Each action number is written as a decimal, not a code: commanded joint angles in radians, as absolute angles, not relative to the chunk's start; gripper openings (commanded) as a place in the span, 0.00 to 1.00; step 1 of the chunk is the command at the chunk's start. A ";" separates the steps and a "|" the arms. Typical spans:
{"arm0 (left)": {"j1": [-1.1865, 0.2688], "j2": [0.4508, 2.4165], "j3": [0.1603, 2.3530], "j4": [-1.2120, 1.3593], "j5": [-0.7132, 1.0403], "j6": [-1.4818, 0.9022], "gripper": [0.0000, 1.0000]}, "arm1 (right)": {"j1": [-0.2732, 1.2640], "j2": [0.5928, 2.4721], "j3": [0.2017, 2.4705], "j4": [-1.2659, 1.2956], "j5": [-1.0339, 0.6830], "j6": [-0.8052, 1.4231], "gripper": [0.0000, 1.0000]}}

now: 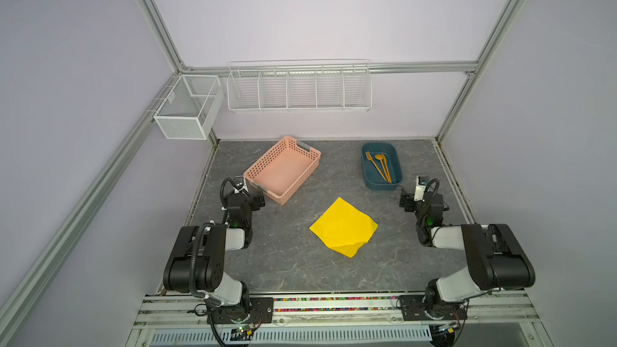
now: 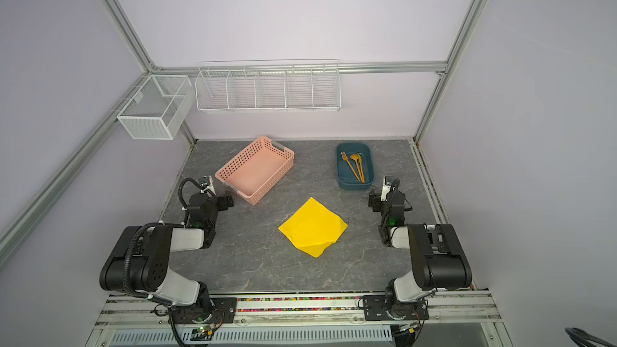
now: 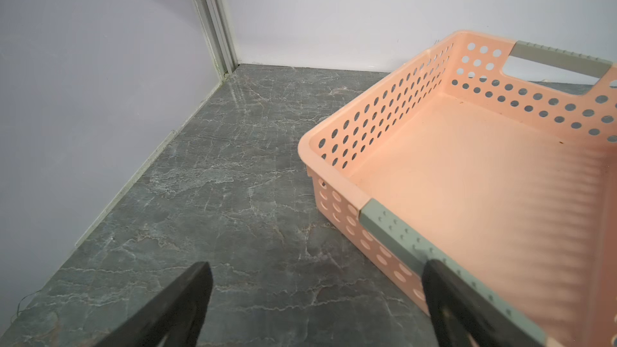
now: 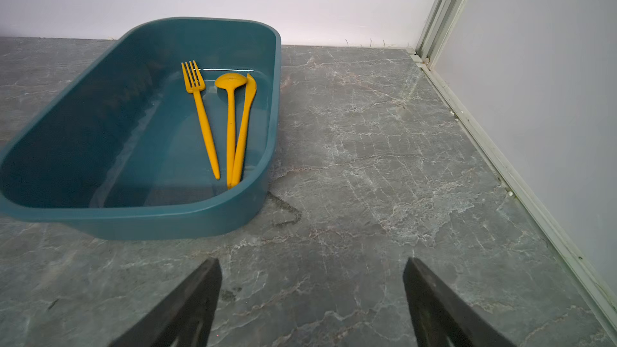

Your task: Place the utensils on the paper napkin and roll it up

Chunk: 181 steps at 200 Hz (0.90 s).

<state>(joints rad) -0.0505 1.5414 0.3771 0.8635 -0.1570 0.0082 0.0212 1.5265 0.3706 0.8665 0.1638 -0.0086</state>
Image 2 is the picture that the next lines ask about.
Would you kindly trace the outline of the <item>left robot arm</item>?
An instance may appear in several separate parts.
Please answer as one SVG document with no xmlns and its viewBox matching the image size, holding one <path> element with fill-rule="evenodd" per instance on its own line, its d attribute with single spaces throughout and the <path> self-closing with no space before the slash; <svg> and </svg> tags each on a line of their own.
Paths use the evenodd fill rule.
<svg viewBox="0 0 617 347">
<path fill-rule="evenodd" d="M 235 205 L 230 193 L 216 194 L 212 177 L 183 178 L 178 201 L 181 223 L 162 220 L 127 227 L 121 233 L 99 276 L 101 288 L 158 305 L 209 313 L 213 305 L 207 285 L 173 271 L 170 255 L 208 249 L 214 242 L 219 213 Z"/>
</svg>

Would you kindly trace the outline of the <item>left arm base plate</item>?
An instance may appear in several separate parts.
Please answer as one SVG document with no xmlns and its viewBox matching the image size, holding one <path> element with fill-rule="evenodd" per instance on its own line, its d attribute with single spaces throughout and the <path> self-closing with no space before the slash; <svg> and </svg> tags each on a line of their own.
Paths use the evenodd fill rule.
<svg viewBox="0 0 617 347">
<path fill-rule="evenodd" d="M 196 305 L 173 308 L 171 317 L 177 325 L 229 324 L 234 321 L 237 305 L 237 297 L 214 297 L 206 308 Z"/>
</svg>

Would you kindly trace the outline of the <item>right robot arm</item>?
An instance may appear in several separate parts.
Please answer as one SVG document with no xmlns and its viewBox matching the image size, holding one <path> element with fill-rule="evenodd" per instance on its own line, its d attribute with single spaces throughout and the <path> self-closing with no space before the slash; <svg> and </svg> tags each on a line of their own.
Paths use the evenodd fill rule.
<svg viewBox="0 0 617 347">
<path fill-rule="evenodd" d="M 407 224 L 412 211 L 398 178 L 385 176 L 382 190 L 369 195 L 369 207 L 381 215 L 379 235 L 387 247 L 408 250 L 411 271 L 390 281 L 386 290 L 388 308 L 404 308 L 424 301 L 438 289 L 472 286 L 472 268 L 451 224 Z"/>
</svg>

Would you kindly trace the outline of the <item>yellow plastic spoon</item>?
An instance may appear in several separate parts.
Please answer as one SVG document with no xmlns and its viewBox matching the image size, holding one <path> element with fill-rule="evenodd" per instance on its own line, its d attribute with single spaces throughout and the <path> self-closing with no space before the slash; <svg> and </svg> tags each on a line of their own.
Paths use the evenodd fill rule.
<svg viewBox="0 0 617 347">
<path fill-rule="evenodd" d="M 356 174 L 358 175 L 358 181 L 364 183 L 365 178 L 362 169 L 362 156 L 360 154 L 351 154 L 350 158 L 353 160 L 356 166 Z"/>
</svg>

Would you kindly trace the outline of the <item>yellow paper napkin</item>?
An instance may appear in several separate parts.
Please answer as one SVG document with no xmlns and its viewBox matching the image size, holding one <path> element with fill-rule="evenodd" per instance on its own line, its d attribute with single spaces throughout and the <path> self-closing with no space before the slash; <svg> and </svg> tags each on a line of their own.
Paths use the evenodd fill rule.
<svg viewBox="0 0 617 347">
<path fill-rule="evenodd" d="M 279 231 L 295 248 L 319 258 L 347 228 L 348 224 L 340 216 L 310 198 L 279 226 Z"/>
</svg>

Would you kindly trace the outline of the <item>yellow plastic fork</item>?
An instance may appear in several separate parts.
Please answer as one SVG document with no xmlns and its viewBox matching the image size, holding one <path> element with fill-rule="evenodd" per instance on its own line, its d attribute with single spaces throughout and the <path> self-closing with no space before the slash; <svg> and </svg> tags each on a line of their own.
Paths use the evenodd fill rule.
<svg viewBox="0 0 617 347">
<path fill-rule="evenodd" d="M 358 175 L 358 172 L 356 171 L 356 169 L 353 167 L 353 165 L 350 162 L 350 159 L 348 158 L 347 154 L 345 151 L 341 152 L 341 156 L 342 156 L 342 160 L 348 165 L 348 167 L 350 167 L 353 175 L 355 176 L 355 178 L 361 182 L 362 178 Z"/>
</svg>

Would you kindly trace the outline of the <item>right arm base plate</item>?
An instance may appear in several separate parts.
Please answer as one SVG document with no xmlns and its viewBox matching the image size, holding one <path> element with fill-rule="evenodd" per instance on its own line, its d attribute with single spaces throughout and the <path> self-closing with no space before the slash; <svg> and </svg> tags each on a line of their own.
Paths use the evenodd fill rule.
<svg viewBox="0 0 617 347">
<path fill-rule="evenodd" d="M 426 321 L 429 319 L 427 302 L 403 303 L 385 294 L 364 295 L 358 306 L 366 321 Z"/>
</svg>

